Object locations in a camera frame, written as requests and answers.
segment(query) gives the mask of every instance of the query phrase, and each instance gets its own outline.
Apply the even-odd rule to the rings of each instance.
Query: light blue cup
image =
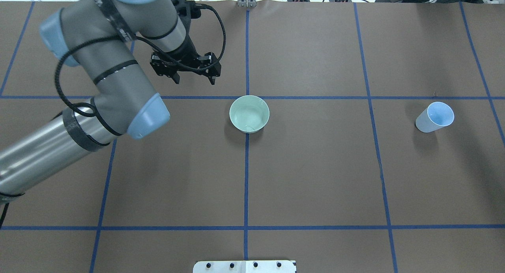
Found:
[[[443,102],[431,103],[415,120],[415,126],[424,133],[433,132],[442,127],[451,125],[454,121],[454,112],[450,106]]]
[[[258,132],[269,118],[267,103],[255,95],[239,97],[230,107],[231,123],[244,133]]]

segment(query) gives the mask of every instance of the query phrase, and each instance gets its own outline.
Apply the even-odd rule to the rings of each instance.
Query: black band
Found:
[[[81,146],[81,148],[85,149],[88,152],[96,152],[107,144],[102,144],[94,140],[93,137],[86,134],[82,129],[81,125],[75,118],[74,111],[70,108],[63,110],[63,125],[65,129],[67,129],[68,135],[76,142],[77,145]]]
[[[92,97],[92,101],[91,101],[91,104],[96,106],[96,104],[94,104],[94,97]],[[98,108],[96,108],[96,119],[98,119],[98,121],[101,123],[101,125],[103,126],[103,128],[105,128],[107,131],[109,131],[112,135],[116,135],[116,136],[121,136],[122,134],[121,133],[118,133],[116,132],[114,129],[112,129],[112,127],[110,127],[107,122],[105,122],[105,120],[103,120],[103,117],[100,115],[100,112],[98,110]]]
[[[129,61],[126,61],[126,62],[123,62],[121,64],[118,64],[112,68],[110,68],[109,70],[103,72],[102,74],[98,75],[94,80],[94,84],[98,84],[101,80],[105,79],[107,76],[123,69],[123,68],[126,68],[130,65],[135,65],[135,64],[138,64],[137,60],[129,60]]]
[[[166,34],[163,34],[160,36],[154,36],[154,37],[149,37],[149,36],[144,36],[144,37],[147,39],[151,39],[151,40],[162,39],[163,37],[166,37],[167,35],[171,34],[175,30],[175,28],[177,27],[178,23],[179,23],[179,18],[177,18],[177,21],[175,22],[174,26]]]
[[[23,196],[24,193],[21,193],[21,194],[15,194],[15,195],[10,195],[10,194],[5,194],[5,193],[2,193],[0,192],[0,196],[5,196],[5,197],[13,197],[13,198],[16,198],[16,197],[20,197],[20,196]]]
[[[128,26],[112,0],[94,0],[101,13],[116,30],[123,42],[133,41],[135,33]]]

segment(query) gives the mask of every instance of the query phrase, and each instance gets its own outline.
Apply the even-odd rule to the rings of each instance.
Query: grid line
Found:
[[[465,23],[465,29],[467,31],[468,41],[469,41],[470,47],[472,48],[475,62],[477,63],[477,68],[479,69],[480,77],[482,79],[482,84],[484,85],[484,89],[486,90],[487,98],[488,98],[489,104],[491,106],[491,111],[493,112],[494,120],[496,121],[496,125],[498,126],[498,131],[501,136],[501,141],[503,142],[503,146],[505,146],[505,136],[503,135],[503,129],[501,128],[500,120],[498,119],[496,109],[494,109],[493,100],[491,98],[491,92],[489,91],[489,87],[487,87],[486,77],[484,76],[484,72],[482,71],[482,66],[480,65],[479,57],[477,55],[477,52],[475,50],[475,46],[473,44],[472,36],[470,34],[470,30],[469,30],[468,23],[467,23],[467,17],[465,15],[465,9],[463,8],[462,2],[460,2],[460,10],[461,10],[461,16],[463,17],[463,23]]]
[[[249,10],[245,11],[245,94],[249,95]],[[249,260],[249,134],[245,134],[244,260]]]
[[[29,22],[29,18],[31,16],[32,10],[34,7],[34,2],[32,2],[30,10],[28,12],[27,18],[25,20],[25,24],[23,26],[22,32],[20,33],[20,37],[18,39],[18,43],[11,57],[11,61],[9,63],[9,67],[7,68],[7,72],[2,83],[2,87],[0,88],[0,99],[59,99],[58,96],[52,95],[2,95],[7,79],[9,77],[9,72],[11,71],[11,67],[15,61],[15,57],[17,51],[19,49],[20,43],[22,41],[25,29]],[[267,100],[367,100],[368,107],[370,109],[371,116],[371,124],[372,130],[374,134],[374,143],[376,147],[377,160],[379,163],[381,183],[382,183],[382,191],[383,191],[383,199],[384,206],[386,211],[386,221],[387,225],[372,225],[372,226],[359,226],[359,225],[350,225],[350,226],[249,226],[248,221],[248,206],[249,206],[249,134],[245,135],[245,204],[244,204],[244,226],[102,226],[103,223],[103,214],[105,211],[105,204],[107,199],[108,192],[108,184],[110,182],[110,174],[112,172],[112,162],[114,160],[115,148],[117,140],[114,140],[112,144],[112,151],[110,155],[110,162],[108,165],[108,173],[106,178],[106,183],[104,187],[103,200],[101,205],[101,211],[99,215],[99,223],[98,226],[4,226],[2,230],[95,230],[95,244],[94,251],[92,255],[92,262],[90,264],[90,272],[94,270],[94,264],[96,260],[97,249],[99,245],[99,237],[101,231],[114,231],[114,230],[131,230],[131,231],[143,231],[143,230],[158,230],[158,231],[184,231],[184,230],[243,230],[244,232],[244,258],[248,259],[247,252],[247,236],[249,230],[388,230],[390,246],[391,246],[391,255],[393,258],[393,267],[395,272],[398,272],[397,269],[397,261],[395,256],[395,248],[393,242],[393,230],[429,230],[429,229],[475,229],[475,228],[505,228],[505,224],[434,224],[434,225],[392,225],[390,221],[389,208],[387,203],[387,195],[386,195],[386,187],[384,183],[384,175],[382,169],[382,163],[380,158],[380,149],[377,140],[377,131],[375,127],[375,119],[373,114],[372,100],[436,100],[436,99],[444,99],[444,100],[488,100],[491,106],[491,110],[493,111],[494,118],[496,120],[496,124],[498,126],[498,130],[500,132],[501,139],[503,144],[505,145],[505,138],[503,135],[503,129],[500,125],[500,121],[498,119],[498,115],[494,108],[493,100],[505,100],[505,97],[492,97],[487,86],[487,82],[482,71],[480,61],[476,54],[476,50],[471,38],[471,34],[469,31],[468,23],[465,16],[465,11],[462,3],[460,2],[460,10],[462,13],[462,18],[465,23],[465,28],[467,32],[467,36],[469,39],[469,44],[471,46],[472,52],[474,54],[476,64],[478,66],[479,73],[481,75],[484,88],[487,93],[487,97],[423,97],[423,96],[372,96],[370,92],[370,87],[368,84],[368,73],[366,70],[365,56],[363,50],[363,43],[361,40],[361,30],[359,28],[359,16],[357,13],[357,5],[354,4],[355,9],[355,20],[357,25],[357,34],[359,38],[359,48],[361,52],[361,64],[363,65],[363,73],[365,77],[365,85],[367,88],[366,96],[261,96],[263,99]],[[246,25],[245,25],[245,85],[246,85],[246,94],[249,95],[249,10],[246,12]],[[71,95],[68,96],[69,99],[88,99],[90,95]],[[191,95],[167,95],[162,96],[163,99],[207,99],[207,100],[230,100],[237,99],[238,96],[234,95],[225,95],[225,96],[191,96]]]
[[[391,230],[391,217],[389,215],[389,205],[387,202],[387,193],[386,193],[386,183],[384,181],[384,172],[382,170],[382,160],[380,157],[380,149],[379,149],[379,140],[377,139],[377,128],[375,126],[375,116],[374,116],[374,108],[372,106],[372,95],[370,93],[370,85],[368,84],[368,72],[367,65],[365,61],[365,52],[363,49],[363,41],[361,40],[361,29],[359,28],[359,16],[357,13],[357,5],[354,5],[354,14],[356,20],[356,29],[357,29],[357,38],[359,41],[359,51],[361,54],[361,65],[363,66],[363,76],[365,79],[365,87],[367,90],[368,97],[368,109],[370,110],[370,120],[372,123],[372,133],[374,135],[374,143],[375,143],[375,153],[377,155],[377,162],[379,163],[379,171],[380,171],[380,180],[382,184],[382,199],[384,200],[384,210],[386,213],[386,222],[388,225],[388,235],[389,235],[389,246],[391,248],[391,259],[393,260],[393,270],[395,273],[398,273],[398,265],[397,265],[397,254],[395,252],[395,241],[393,239],[393,230]]]
[[[95,242],[94,242],[94,246],[93,246],[92,261],[90,264],[90,273],[93,273],[93,271],[94,271],[96,254],[98,252],[98,245],[100,242],[100,234],[101,234],[101,228],[102,228],[101,225],[103,222],[103,213],[105,212],[105,203],[107,201],[108,185],[110,182],[110,174],[112,173],[112,163],[114,162],[114,155],[116,153],[117,141],[118,140],[116,139],[112,142],[112,150],[110,151],[110,159],[108,161],[107,177],[105,180],[105,186],[103,187],[103,197],[101,199],[100,215],[99,215],[99,220],[98,220],[98,226],[96,228],[96,236],[95,236]]]
[[[258,95],[264,100],[368,100],[366,95]],[[93,95],[67,95],[68,99],[90,99]],[[165,100],[236,100],[239,95],[161,95]],[[505,100],[505,97],[425,97],[372,95],[372,100]],[[0,95],[0,99],[58,100],[57,95]]]
[[[14,60],[16,59],[16,54],[18,54],[19,45],[21,45],[21,41],[23,39],[23,35],[25,34],[26,27],[28,26],[28,22],[30,20],[31,13],[33,12],[33,7],[35,6],[35,2],[32,2],[30,5],[30,10],[25,19],[25,23],[23,25],[23,29],[21,29],[21,33],[19,34],[18,42],[16,43],[16,48],[14,48],[14,52],[11,56],[11,61],[9,62],[9,66],[7,67],[7,71],[5,72],[4,81],[2,82],[2,87],[0,88],[0,96],[4,93],[5,86],[7,84],[7,80],[9,79],[9,74],[11,73],[12,65],[14,64]]]
[[[450,230],[477,228],[505,228],[505,224],[398,224],[348,226],[248,226],[247,230]],[[198,231],[244,230],[245,226],[102,226],[101,231],[129,230]],[[97,226],[3,226],[2,230],[98,230]]]

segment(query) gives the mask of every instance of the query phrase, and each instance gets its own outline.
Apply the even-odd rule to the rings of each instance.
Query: light green bowl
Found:
[[[267,103],[255,95],[244,95],[230,107],[230,120],[244,133],[255,133],[263,128],[270,118]]]

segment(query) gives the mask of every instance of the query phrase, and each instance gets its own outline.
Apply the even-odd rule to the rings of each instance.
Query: table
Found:
[[[0,3],[0,148],[64,108],[38,25],[69,3]],[[501,272],[505,88],[500,5],[212,3],[227,29],[215,86],[158,77],[171,121],[122,136],[11,203],[3,271],[191,272],[197,260],[292,259],[300,272]],[[191,25],[220,49],[211,13]],[[73,101],[96,93],[65,67]],[[245,135],[241,95],[271,117]],[[433,101],[454,123],[421,133]]]

